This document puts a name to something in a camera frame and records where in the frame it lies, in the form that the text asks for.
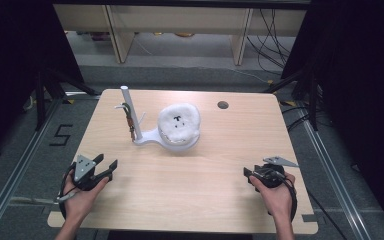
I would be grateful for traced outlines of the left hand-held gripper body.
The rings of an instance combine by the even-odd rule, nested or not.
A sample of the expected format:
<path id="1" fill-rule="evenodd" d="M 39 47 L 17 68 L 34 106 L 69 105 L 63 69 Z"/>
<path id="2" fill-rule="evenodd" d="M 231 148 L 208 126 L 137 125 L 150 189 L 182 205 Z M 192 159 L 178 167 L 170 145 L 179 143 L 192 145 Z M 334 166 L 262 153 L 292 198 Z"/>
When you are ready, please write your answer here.
<path id="1" fill-rule="evenodd" d="M 95 188 L 100 182 L 95 181 L 95 167 L 91 159 L 78 155 L 74 163 L 74 176 L 72 181 L 74 185 L 83 191 L 90 191 Z"/>

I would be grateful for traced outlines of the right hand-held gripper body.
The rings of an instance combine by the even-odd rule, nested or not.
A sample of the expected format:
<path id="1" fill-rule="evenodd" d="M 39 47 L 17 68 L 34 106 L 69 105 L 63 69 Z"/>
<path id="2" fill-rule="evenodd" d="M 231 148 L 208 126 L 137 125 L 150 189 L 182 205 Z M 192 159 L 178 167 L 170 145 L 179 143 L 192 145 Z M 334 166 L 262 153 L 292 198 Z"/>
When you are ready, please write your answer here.
<path id="1" fill-rule="evenodd" d="M 299 167 L 298 164 L 280 156 L 264 158 L 263 161 L 262 166 L 254 166 L 252 175 L 267 188 L 276 188 L 286 181 L 284 167 Z"/>

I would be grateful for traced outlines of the green lanyard keychain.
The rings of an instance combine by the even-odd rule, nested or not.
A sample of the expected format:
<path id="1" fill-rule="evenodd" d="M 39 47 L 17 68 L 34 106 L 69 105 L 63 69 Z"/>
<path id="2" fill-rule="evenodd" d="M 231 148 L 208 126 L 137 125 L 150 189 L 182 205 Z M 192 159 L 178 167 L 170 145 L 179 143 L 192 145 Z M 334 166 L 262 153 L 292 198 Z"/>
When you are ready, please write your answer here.
<path id="1" fill-rule="evenodd" d="M 127 103 L 122 103 L 122 108 L 123 108 L 125 115 L 126 115 L 126 121 L 127 121 L 128 127 L 129 127 L 131 140 L 132 140 L 132 142 L 134 142 L 136 140 L 136 134 L 135 134 L 135 126 L 134 126 L 134 121 L 132 118 L 132 112 L 131 112 L 130 105 Z"/>

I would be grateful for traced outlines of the white hook stand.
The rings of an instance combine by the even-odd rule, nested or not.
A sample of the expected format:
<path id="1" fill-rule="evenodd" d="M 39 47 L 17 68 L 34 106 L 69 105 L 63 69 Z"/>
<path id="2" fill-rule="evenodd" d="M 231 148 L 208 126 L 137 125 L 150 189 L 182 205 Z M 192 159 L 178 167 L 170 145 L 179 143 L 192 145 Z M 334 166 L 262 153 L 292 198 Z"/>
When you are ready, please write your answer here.
<path id="1" fill-rule="evenodd" d="M 163 139 L 160 136 L 158 126 L 150 131 L 142 131 L 140 128 L 140 121 L 136 115 L 134 104 L 130 95 L 129 88 L 127 86 L 121 86 L 120 87 L 122 95 L 124 97 L 124 101 L 122 103 L 127 103 L 130 105 L 131 112 L 132 112 L 132 118 L 134 121 L 134 126 L 135 126 L 135 134 L 136 134 L 136 140 L 133 142 L 135 145 L 145 145 L 149 143 L 156 143 L 162 146 L 163 148 L 172 151 L 172 152 L 182 152 L 189 150 L 192 148 L 199 140 L 200 135 L 196 137 L 192 142 L 182 145 L 182 146 L 173 146 L 169 145 L 166 142 L 163 141 Z M 122 103 L 119 104 L 118 106 L 115 106 L 115 109 L 122 109 Z"/>

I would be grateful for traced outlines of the white plush keychain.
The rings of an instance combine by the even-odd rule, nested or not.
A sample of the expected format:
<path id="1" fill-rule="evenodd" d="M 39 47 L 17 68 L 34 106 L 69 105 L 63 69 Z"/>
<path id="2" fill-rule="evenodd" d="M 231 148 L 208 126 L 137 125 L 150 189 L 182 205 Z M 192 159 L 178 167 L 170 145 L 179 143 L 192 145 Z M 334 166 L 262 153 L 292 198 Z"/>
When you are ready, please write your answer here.
<path id="1" fill-rule="evenodd" d="M 172 104 L 158 116 L 157 126 L 161 130 L 194 129 L 200 132 L 201 118 L 196 106 L 189 103 Z"/>

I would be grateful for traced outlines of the person's right hand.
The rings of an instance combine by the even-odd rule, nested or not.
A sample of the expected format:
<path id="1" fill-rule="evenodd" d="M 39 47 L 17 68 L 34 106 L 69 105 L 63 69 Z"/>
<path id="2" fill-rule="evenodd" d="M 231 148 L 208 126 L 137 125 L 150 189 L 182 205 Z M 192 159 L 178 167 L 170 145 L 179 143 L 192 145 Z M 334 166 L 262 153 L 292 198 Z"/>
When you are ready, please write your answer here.
<path id="1" fill-rule="evenodd" d="M 265 203 L 268 212 L 274 218 L 276 225 L 290 225 L 292 212 L 292 196 L 285 184 L 276 188 L 267 188 L 254 176 L 249 177 L 252 185 L 256 187 Z"/>

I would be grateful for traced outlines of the person's left hand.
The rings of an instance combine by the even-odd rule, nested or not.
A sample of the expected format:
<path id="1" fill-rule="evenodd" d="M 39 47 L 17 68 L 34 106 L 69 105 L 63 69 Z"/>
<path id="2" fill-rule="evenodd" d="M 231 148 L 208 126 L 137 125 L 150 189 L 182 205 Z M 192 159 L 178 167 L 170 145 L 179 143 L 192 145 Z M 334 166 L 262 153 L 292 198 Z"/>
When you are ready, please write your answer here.
<path id="1" fill-rule="evenodd" d="M 64 192 L 74 192 L 74 196 L 64 202 L 66 218 L 64 227 L 79 228 L 83 220 L 90 213 L 95 200 L 105 188 L 109 178 L 102 179 L 92 190 L 83 191 L 75 187 L 71 174 L 65 180 Z"/>

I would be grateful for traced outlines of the black metal stand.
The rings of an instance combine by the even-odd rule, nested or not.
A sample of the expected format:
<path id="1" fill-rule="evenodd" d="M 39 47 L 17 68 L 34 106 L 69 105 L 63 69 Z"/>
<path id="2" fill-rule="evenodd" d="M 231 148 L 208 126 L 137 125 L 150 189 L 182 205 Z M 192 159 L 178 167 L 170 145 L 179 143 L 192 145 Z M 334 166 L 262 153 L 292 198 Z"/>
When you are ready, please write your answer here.
<path id="1" fill-rule="evenodd" d="M 39 130 L 46 121 L 47 110 L 45 107 L 45 93 L 48 93 L 53 100 L 62 100 L 67 94 L 61 86 L 61 82 L 68 83 L 78 90 L 85 92 L 90 96 L 98 96 L 99 92 L 88 87 L 82 78 L 79 80 L 52 68 L 42 68 L 35 80 L 37 124 L 36 130 Z"/>
<path id="2" fill-rule="evenodd" d="M 313 130 L 317 131 L 316 108 L 318 84 L 312 70 L 299 70 L 296 73 L 291 74 L 289 77 L 282 79 L 277 84 L 270 86 L 268 89 L 264 90 L 264 93 L 274 93 L 292 82 L 295 83 L 294 89 L 291 93 L 292 98 L 299 101 L 304 99 L 308 100 L 309 121 Z"/>

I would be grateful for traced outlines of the black curtain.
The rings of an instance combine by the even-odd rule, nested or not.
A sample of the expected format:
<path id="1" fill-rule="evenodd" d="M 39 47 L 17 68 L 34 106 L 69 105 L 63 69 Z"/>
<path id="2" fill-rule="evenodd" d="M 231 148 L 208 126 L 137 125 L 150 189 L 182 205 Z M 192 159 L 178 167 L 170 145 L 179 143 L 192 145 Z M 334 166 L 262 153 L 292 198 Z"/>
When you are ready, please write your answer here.
<path id="1" fill-rule="evenodd" d="M 384 0 L 301 0 L 285 75 L 313 60 L 323 101 L 384 211 Z"/>
<path id="2" fill-rule="evenodd" d="M 50 71 L 83 81 L 53 1 L 0 0 L 0 141 Z"/>

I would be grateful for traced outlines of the aluminium floor rail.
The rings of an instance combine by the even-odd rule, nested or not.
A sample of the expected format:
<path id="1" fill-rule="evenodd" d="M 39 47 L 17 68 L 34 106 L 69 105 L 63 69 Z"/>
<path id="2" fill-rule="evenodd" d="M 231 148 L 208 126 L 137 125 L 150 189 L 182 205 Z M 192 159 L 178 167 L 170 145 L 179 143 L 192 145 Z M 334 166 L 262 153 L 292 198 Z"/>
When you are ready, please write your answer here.
<path id="1" fill-rule="evenodd" d="M 34 131 L 30 141 L 28 142 L 27 147 L 23 151 L 23 154 L 18 159 L 15 168 L 11 172 L 11 175 L 7 179 L 3 189 L 0 191 L 0 220 L 10 202 L 13 193 L 17 189 L 18 185 L 21 182 L 22 177 L 24 176 L 28 166 L 30 165 L 35 152 L 37 151 L 48 126 L 58 110 L 59 106 L 62 104 L 62 99 L 53 100 L 49 105 L 49 108 L 46 110 L 45 119 L 41 126 Z"/>
<path id="2" fill-rule="evenodd" d="M 318 131 L 313 128 L 309 119 L 305 120 L 303 124 L 355 238 L 357 240 L 371 240 L 363 218 L 334 166 Z"/>

